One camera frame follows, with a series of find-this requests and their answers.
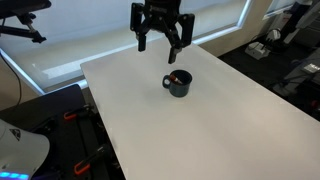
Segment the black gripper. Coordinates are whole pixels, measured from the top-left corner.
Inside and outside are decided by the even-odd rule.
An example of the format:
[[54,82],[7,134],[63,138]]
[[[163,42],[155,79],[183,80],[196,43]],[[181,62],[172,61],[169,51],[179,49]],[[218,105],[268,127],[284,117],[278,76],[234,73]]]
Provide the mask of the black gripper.
[[145,0],[145,6],[142,3],[131,5],[130,30],[136,34],[139,52],[146,48],[146,34],[143,32],[143,27],[147,31],[150,29],[162,33],[169,31],[167,36],[171,45],[169,64],[173,64],[177,54],[191,44],[195,15],[179,15],[180,4],[181,0]]

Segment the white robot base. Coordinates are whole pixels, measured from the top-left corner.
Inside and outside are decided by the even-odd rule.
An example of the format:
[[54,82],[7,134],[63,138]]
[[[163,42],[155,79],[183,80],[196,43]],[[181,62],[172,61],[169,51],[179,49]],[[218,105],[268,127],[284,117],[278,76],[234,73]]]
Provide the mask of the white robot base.
[[49,149],[46,136],[0,120],[0,180],[31,180]]

